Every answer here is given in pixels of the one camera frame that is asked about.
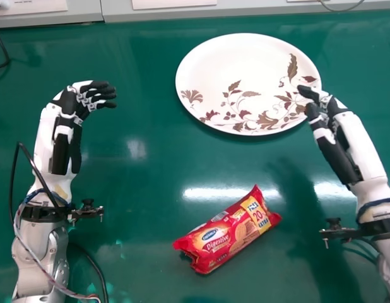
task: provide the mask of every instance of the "green table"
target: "green table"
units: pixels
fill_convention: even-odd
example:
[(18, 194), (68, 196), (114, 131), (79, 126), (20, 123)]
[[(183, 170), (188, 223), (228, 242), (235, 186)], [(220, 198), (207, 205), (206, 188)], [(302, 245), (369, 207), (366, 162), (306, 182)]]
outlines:
[[(362, 118), (390, 178), (390, 11), (3, 30), (13, 62), (0, 71), (0, 303), (10, 300), (17, 277), (7, 204), (15, 142), (32, 152), (42, 108), (87, 79), (115, 85), (119, 106), (84, 123), (73, 197), (95, 198), (106, 213), (102, 224), (77, 224), (70, 240), (102, 267), (111, 303), (383, 301), (375, 266), (350, 251), (362, 250), (337, 242), (327, 250), (318, 234), (326, 217), (354, 227), (355, 199), (308, 125), (232, 136), (197, 122), (180, 104), (174, 76), (181, 59), (205, 40), (237, 32), (271, 35), (304, 51), (323, 87)], [(24, 159), (17, 174), (19, 200), (33, 182)], [(172, 242), (255, 183), (283, 221), (211, 275), (195, 274)], [(71, 249), (69, 258), (70, 287), (99, 292), (84, 257)]]

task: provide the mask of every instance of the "red biscuit packet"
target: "red biscuit packet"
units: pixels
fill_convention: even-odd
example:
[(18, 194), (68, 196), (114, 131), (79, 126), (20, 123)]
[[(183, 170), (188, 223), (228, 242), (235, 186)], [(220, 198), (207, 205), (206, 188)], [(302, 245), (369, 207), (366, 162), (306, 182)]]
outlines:
[(236, 204), (173, 243), (191, 257), (191, 267), (207, 274), (241, 251), (281, 220), (265, 205), (258, 186)]

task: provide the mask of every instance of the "black knob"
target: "black knob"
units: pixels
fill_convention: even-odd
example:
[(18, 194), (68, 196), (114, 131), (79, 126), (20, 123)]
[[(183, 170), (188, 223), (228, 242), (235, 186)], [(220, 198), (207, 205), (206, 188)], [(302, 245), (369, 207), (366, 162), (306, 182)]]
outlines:
[(94, 203), (94, 199), (83, 199), (81, 200), (81, 202), (83, 202), (83, 205), (84, 206), (93, 206), (93, 203)]
[(329, 228), (336, 230), (341, 229), (341, 218), (327, 218), (326, 222), (329, 224)]

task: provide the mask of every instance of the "robotic hand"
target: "robotic hand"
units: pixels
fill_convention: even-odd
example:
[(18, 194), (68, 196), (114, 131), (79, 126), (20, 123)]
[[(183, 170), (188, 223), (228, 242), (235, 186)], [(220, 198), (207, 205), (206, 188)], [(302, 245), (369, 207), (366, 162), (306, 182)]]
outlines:
[[(96, 109), (114, 108), (115, 88), (104, 81), (82, 81), (67, 86), (42, 110), (33, 159), (38, 172), (14, 220), (16, 239), (11, 252), (18, 266), (12, 301), (60, 303), (65, 294), (78, 299), (96, 299), (67, 289), (66, 260), (68, 224), (78, 218), (103, 215), (103, 208), (71, 207), (70, 184), (80, 171), (80, 141), (83, 121)], [(43, 190), (47, 186), (50, 196)]]
[(387, 174), (361, 120), (327, 92), (299, 85), (314, 139), (340, 181), (357, 197), (358, 230), (330, 218), (320, 233), (328, 239), (374, 236), (379, 271), (390, 294), (390, 187)]

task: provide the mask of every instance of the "white plate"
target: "white plate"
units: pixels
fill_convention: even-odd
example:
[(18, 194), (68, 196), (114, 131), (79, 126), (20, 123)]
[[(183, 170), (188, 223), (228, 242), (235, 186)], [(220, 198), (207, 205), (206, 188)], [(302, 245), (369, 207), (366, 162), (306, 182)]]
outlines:
[(321, 89), (313, 62), (282, 40), (256, 33), (213, 38), (181, 61), (175, 87), (198, 120), (226, 133), (260, 136), (305, 119), (297, 85)]

